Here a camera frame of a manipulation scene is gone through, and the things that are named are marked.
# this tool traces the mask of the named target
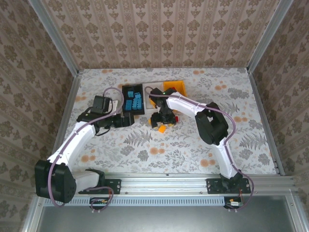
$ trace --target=floral tablecloth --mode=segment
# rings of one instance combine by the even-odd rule
[[[245,68],[84,70],[66,136],[77,116],[107,87],[121,89],[127,84],[168,80],[183,80],[189,98],[215,102],[234,118],[237,132],[230,147],[241,170],[249,174],[276,173]],[[114,90],[108,96],[121,99]],[[219,173],[216,157],[200,139],[193,119],[179,114],[180,122],[162,134],[150,127],[150,116],[135,116],[133,126],[111,129],[106,135],[91,139],[74,168],[113,173]]]

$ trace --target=patterned wallpaper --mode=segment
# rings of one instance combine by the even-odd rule
[[[309,213],[309,0],[294,0],[254,71],[286,174]]]
[[[0,1],[0,232],[19,230],[72,76],[29,3]]]
[[[80,69],[246,67],[279,0],[42,0]]]

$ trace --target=purple cable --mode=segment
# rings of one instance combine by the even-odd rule
[[[57,163],[57,161],[59,160],[60,156],[63,154],[64,150],[68,147],[68,145],[70,144],[70,142],[74,139],[74,137],[78,134],[78,132],[80,132],[83,128],[85,128],[86,126],[94,123],[94,122],[97,122],[99,120],[102,120],[102,119],[105,119],[105,118],[108,118],[114,114],[117,114],[121,111],[122,109],[122,105],[124,104],[124,101],[125,101],[125,98],[124,98],[124,95],[122,93],[121,90],[117,89],[117,88],[114,88],[114,87],[109,87],[107,89],[104,90],[103,92],[103,95],[106,93],[106,91],[110,90],[110,89],[115,89],[117,90],[118,92],[120,92],[121,94],[121,105],[116,109],[116,112],[111,112],[110,114],[108,115],[105,115],[105,116],[102,116],[102,117],[99,117],[99,118],[96,118],[84,125],[82,125],[79,129],[76,130],[76,132],[68,139],[68,141],[63,145],[63,148],[60,150],[59,154],[57,155],[57,157],[55,158],[54,162],[52,163],[50,169],[49,169],[49,172],[48,172],[48,178],[47,178],[47,188],[48,188],[48,194],[49,194],[49,198],[50,200],[52,201],[53,205],[55,207],[63,207],[65,204],[63,203],[62,205],[59,205],[57,204],[57,202],[55,201],[54,197],[53,197],[53,191],[52,191],[52,175],[53,175],[53,170],[54,170],[54,167]]]
[[[184,101],[186,101],[186,102],[188,102],[188,103],[190,103],[190,104],[193,104],[193,105],[195,105],[195,106],[204,108],[204,109],[206,109],[206,110],[211,110],[211,111],[216,111],[216,112],[218,112],[218,113],[221,113],[221,114],[223,114],[224,116],[228,117],[228,119],[231,120],[231,122],[232,122],[232,124],[233,124],[233,131],[232,131],[232,133],[226,138],[226,140],[224,141],[224,147],[225,147],[225,150],[226,150],[228,159],[230,160],[230,163],[231,163],[232,167],[235,169],[235,171],[237,171],[237,172],[240,173],[241,175],[243,175],[243,176],[245,176],[246,178],[248,178],[248,180],[250,180],[251,185],[252,185],[252,190],[251,190],[249,199],[247,200],[247,202],[246,202],[242,207],[238,208],[237,210],[243,209],[243,208],[248,204],[248,202],[251,200],[251,198],[252,198],[252,196],[253,196],[254,183],[253,183],[253,180],[252,180],[248,175],[246,175],[245,173],[243,173],[242,171],[238,170],[238,169],[235,167],[235,165],[234,165],[234,163],[233,163],[233,161],[232,161],[231,155],[230,155],[230,153],[228,152],[228,149],[227,149],[227,141],[228,141],[228,140],[235,134],[235,132],[236,132],[236,123],[235,123],[235,121],[233,120],[233,118],[232,118],[229,114],[227,114],[226,112],[224,112],[224,111],[221,111],[221,110],[218,110],[218,109],[215,109],[215,108],[211,108],[211,107],[207,107],[207,106],[205,106],[205,105],[200,105],[200,104],[198,104],[198,103],[196,103],[196,102],[194,102],[194,101],[192,101],[192,100],[190,100],[190,99],[183,98],[183,97],[181,97],[181,96],[179,97],[179,96],[174,96],[174,95],[157,95],[157,94],[151,94],[151,93],[149,93],[149,92],[146,91],[146,89],[148,89],[148,88],[150,88],[150,89],[153,89],[153,88],[151,88],[150,86],[146,86],[146,87],[145,87],[144,91],[145,91],[145,93],[148,94],[149,96],[153,96],[153,97],[169,97],[169,98],[182,99],[182,100],[184,100]]]
[[[112,202],[112,198],[114,197],[114,190],[113,190],[111,187],[87,188],[87,189],[85,189],[85,190],[99,190],[99,189],[108,189],[108,190],[110,190],[110,191],[112,192],[112,195],[111,195],[110,200],[109,200],[109,201],[106,203],[106,205],[105,205],[103,208],[101,208],[100,210],[94,209],[94,208],[93,208],[93,204],[94,204],[94,202],[102,201],[102,199],[100,199],[100,198],[95,198],[95,199],[93,199],[92,202],[91,202],[91,205],[90,205],[90,208],[92,209],[92,212],[103,211],[104,209],[106,209],[107,206],[109,206],[109,204]]]

